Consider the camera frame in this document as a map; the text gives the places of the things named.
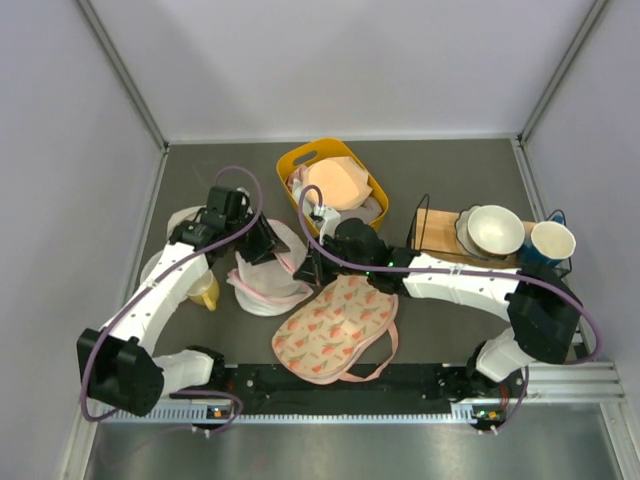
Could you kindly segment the yellow mug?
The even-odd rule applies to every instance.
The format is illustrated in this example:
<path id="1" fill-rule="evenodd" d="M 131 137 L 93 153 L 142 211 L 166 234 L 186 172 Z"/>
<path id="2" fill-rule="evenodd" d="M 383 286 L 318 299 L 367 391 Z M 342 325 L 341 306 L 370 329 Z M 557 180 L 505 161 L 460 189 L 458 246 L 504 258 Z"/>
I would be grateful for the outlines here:
<path id="1" fill-rule="evenodd" d="M 215 275 L 207 271 L 188 290 L 187 297 L 197 305 L 214 311 L 220 296 L 220 288 Z"/>

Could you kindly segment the peach padded bra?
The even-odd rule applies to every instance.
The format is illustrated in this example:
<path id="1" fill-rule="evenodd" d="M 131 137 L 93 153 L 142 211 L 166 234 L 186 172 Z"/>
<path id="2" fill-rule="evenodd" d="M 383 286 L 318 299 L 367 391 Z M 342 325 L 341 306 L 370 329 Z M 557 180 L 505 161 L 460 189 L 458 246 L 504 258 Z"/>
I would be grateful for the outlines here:
<path id="1" fill-rule="evenodd" d="M 323 204 L 338 211 L 360 206 L 371 195 L 369 173 L 349 156 L 320 160 L 303 174 L 304 186 L 315 185 Z"/>

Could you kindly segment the blue paper cup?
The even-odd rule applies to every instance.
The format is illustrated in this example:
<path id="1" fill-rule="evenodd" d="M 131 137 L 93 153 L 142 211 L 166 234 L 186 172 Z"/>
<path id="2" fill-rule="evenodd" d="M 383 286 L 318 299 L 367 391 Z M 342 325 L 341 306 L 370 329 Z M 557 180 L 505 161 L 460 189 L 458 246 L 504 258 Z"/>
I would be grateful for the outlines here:
<path id="1" fill-rule="evenodd" d="M 572 257 L 576 249 L 573 233 L 554 221 L 537 223 L 525 239 L 517 259 L 520 263 L 542 263 L 555 267 Z"/>

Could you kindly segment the white ceramic bowl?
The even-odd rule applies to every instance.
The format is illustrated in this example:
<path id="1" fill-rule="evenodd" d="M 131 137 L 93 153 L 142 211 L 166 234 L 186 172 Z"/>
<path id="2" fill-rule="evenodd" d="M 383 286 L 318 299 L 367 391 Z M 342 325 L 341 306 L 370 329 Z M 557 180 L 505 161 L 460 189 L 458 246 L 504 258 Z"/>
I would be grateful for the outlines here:
<path id="1" fill-rule="evenodd" d="M 469 215 L 467 232 L 478 248 L 495 256 L 515 253 L 523 245 L 526 236 L 520 218 L 498 205 L 475 209 Z"/>

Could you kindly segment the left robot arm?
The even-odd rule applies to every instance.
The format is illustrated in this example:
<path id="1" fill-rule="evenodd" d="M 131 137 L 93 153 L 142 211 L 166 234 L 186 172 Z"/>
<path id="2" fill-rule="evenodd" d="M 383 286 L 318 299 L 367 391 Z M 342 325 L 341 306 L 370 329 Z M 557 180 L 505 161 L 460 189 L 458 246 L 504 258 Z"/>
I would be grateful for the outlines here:
<path id="1" fill-rule="evenodd" d="M 93 399 L 136 416 L 188 387 L 216 396 L 226 387 L 215 353 L 201 347 L 157 357 L 155 345 L 189 290 L 227 251 L 250 265 L 289 252 L 242 190 L 214 186 L 192 220 L 172 231 L 157 265 L 132 298 L 99 330 L 87 328 L 76 348 L 81 399 Z"/>

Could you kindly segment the white garment in basket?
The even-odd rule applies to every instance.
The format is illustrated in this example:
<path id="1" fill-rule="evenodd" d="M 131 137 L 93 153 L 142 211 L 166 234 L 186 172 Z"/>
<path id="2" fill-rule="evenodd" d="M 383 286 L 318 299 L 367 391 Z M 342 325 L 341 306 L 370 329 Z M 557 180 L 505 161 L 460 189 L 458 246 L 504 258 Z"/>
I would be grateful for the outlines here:
<path id="1" fill-rule="evenodd" d="M 302 198 L 303 188 L 303 180 L 300 177 L 294 177 L 291 181 L 291 194 L 294 199 L 294 203 L 299 205 L 299 202 L 302 202 L 303 213 L 309 214 L 313 210 L 313 204 L 306 198 Z"/>

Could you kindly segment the white saucer plate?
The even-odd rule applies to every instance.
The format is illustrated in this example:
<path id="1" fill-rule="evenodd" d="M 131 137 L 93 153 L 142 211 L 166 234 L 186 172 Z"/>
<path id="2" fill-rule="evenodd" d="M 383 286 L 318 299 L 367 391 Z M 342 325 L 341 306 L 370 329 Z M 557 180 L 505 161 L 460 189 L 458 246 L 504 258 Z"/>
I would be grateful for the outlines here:
<path id="1" fill-rule="evenodd" d="M 146 262 L 146 264 L 144 265 L 144 267 L 142 268 L 140 275 L 139 275 L 139 284 L 142 285 L 146 279 L 149 277 L 149 275 L 152 273 L 152 271 L 154 270 L 154 268 L 156 267 L 156 265 L 158 264 L 158 262 L 160 261 L 161 257 L 162 257 L 163 251 L 160 250 L 158 252 L 156 252 L 154 255 L 152 255 L 149 260 Z"/>

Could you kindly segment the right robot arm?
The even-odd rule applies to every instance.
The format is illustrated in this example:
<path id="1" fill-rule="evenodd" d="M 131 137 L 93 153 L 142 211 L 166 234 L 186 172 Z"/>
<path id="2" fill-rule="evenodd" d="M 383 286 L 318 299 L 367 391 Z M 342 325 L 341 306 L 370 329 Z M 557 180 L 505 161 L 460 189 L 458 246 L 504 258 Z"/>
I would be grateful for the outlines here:
<path id="1" fill-rule="evenodd" d="M 581 316 L 581 302 L 551 267 L 494 270 L 453 263 L 388 246 L 356 219 L 341 222 L 331 235 L 310 236 L 294 277 L 327 285 L 340 275 L 360 275 L 385 294 L 446 301 L 506 321 L 506 330 L 483 342 L 470 359 L 467 384 L 481 396 L 534 362 L 564 364 Z"/>

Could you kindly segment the white pink-trimmed mesh laundry bag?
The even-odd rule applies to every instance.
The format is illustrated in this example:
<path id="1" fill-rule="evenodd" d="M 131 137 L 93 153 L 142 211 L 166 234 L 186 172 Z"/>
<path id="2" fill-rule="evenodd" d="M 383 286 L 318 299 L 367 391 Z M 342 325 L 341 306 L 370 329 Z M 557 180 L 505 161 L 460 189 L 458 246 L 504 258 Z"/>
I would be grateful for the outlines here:
<path id="1" fill-rule="evenodd" d="M 286 224 L 273 219 L 267 222 L 288 250 L 275 253 L 274 260 L 259 265 L 245 262 L 237 253 L 237 268 L 229 272 L 227 282 L 238 291 L 244 290 L 264 298 L 288 297 L 306 288 L 304 283 L 293 278 L 305 259 L 306 246 Z"/>

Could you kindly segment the yellow plastic basket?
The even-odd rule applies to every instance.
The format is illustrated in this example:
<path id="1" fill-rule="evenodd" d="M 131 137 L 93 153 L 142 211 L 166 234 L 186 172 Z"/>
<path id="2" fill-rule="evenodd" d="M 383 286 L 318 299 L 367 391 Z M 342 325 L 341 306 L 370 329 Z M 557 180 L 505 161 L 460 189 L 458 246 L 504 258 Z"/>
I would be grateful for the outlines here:
<path id="1" fill-rule="evenodd" d="M 378 230 L 389 210 L 389 199 L 361 160 L 335 138 L 306 143 L 284 154 L 277 175 L 294 207 L 303 200 L 305 221 L 317 234 L 322 226 L 316 206 L 330 207 L 342 220 L 360 218 Z"/>

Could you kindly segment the scalloped white plate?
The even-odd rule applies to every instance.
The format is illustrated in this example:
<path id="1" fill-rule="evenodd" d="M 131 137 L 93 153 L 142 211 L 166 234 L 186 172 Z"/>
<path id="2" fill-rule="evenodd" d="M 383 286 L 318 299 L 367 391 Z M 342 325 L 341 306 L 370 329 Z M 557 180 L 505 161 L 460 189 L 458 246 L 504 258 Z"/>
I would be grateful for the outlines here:
<path id="1" fill-rule="evenodd" d="M 457 220 L 454 222 L 456 241 L 461 249 L 469 253 L 470 255 L 479 255 L 480 250 L 475 243 L 471 240 L 468 231 L 468 220 L 470 215 L 479 208 L 479 205 L 472 205 L 471 207 L 463 210 L 459 213 Z"/>

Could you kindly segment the empty pink-trimmed mesh laundry bag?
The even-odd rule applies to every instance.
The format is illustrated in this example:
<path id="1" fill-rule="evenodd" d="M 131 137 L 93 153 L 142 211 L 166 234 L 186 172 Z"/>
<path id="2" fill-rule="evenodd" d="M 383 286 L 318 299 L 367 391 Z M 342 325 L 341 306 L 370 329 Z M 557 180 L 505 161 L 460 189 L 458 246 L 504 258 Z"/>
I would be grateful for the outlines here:
<path id="1" fill-rule="evenodd" d="M 284 297 L 268 297 L 235 289 L 236 300 L 242 310 L 259 317 L 274 317 L 294 309 L 313 293 L 310 289 L 298 289 Z"/>

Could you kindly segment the grey garment in basket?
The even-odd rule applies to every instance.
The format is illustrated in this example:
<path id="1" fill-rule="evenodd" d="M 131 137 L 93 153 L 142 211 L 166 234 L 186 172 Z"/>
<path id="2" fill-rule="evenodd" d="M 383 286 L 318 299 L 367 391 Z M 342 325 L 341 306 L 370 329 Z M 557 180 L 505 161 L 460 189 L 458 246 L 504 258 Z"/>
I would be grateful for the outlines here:
<path id="1" fill-rule="evenodd" d="M 381 204 L 373 196 L 367 197 L 364 202 L 355 209 L 347 210 L 343 213 L 344 218 L 357 218 L 365 224 L 378 231 L 380 226 L 375 224 L 383 213 Z"/>

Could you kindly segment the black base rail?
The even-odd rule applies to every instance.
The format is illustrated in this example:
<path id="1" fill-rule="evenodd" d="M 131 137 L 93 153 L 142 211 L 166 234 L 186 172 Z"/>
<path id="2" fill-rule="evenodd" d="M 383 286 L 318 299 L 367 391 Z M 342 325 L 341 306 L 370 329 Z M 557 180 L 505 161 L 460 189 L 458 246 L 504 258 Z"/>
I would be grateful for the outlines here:
<path id="1" fill-rule="evenodd" d="M 364 382 L 315 385 L 276 364 L 240 364 L 216 372 L 216 385 L 238 396 L 247 415 L 445 413 L 472 396 L 463 367 L 391 364 Z"/>

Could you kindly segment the tulip print bra bag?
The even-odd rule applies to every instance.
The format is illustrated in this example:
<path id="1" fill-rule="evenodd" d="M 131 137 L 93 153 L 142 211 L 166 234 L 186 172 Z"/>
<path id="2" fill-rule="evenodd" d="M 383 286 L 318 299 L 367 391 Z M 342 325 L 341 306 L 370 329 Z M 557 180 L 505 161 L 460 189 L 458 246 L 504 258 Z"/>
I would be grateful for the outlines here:
<path id="1" fill-rule="evenodd" d="M 289 317 L 271 346 L 287 370 L 309 383 L 370 382 L 397 353 L 398 306 L 397 295 L 380 292 L 364 277 L 341 276 Z M 351 367 L 383 335 L 391 341 L 389 357 L 365 376 L 352 374 Z"/>

